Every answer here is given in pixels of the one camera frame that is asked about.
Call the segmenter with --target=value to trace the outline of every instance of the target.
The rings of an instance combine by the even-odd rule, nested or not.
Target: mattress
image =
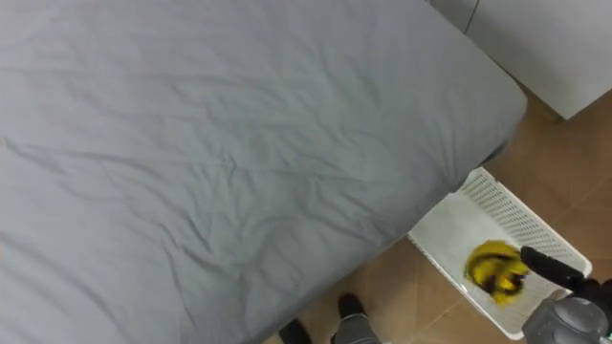
[[[0,0],[0,342],[260,343],[524,109],[421,0]]]

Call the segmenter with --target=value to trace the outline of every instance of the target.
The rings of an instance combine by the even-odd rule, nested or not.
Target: gray bed sheet
[[[0,0],[0,342],[260,343],[524,109],[421,0]]]

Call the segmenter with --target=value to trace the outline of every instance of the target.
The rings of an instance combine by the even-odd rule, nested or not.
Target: white laundry basket
[[[521,327],[529,315],[559,287],[532,273],[517,301],[500,308],[464,277],[466,261],[478,245],[502,239],[517,247],[533,247],[585,275],[592,269],[582,254],[484,168],[471,172],[461,189],[431,209],[408,238],[476,309],[513,340],[523,337]]]

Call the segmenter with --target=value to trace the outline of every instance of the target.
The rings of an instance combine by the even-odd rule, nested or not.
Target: floor tile
[[[280,340],[278,335],[275,335],[272,338],[266,340],[264,344],[284,344],[284,343]]]
[[[612,93],[542,133],[533,147],[536,175],[571,205],[612,172]]]
[[[591,259],[593,273],[591,277],[603,283],[612,280],[612,259]]]
[[[416,331],[430,325],[463,296],[423,254],[417,259]]]
[[[421,338],[417,338],[417,339],[414,339],[413,341],[411,341],[410,344],[445,344],[445,343],[437,343],[437,342],[432,342],[432,341],[429,341],[429,340],[424,340],[424,339],[421,339]]]
[[[612,259],[612,179],[567,214],[555,229],[590,259]]]

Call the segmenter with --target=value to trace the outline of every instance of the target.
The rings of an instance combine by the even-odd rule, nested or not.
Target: foot
[[[299,320],[294,319],[278,332],[284,344],[312,344],[313,341]]]
[[[363,314],[365,315],[365,309],[361,304],[360,299],[352,293],[345,293],[343,296],[338,299],[338,312],[340,313],[340,318],[344,319],[347,316],[355,315],[355,314]]]

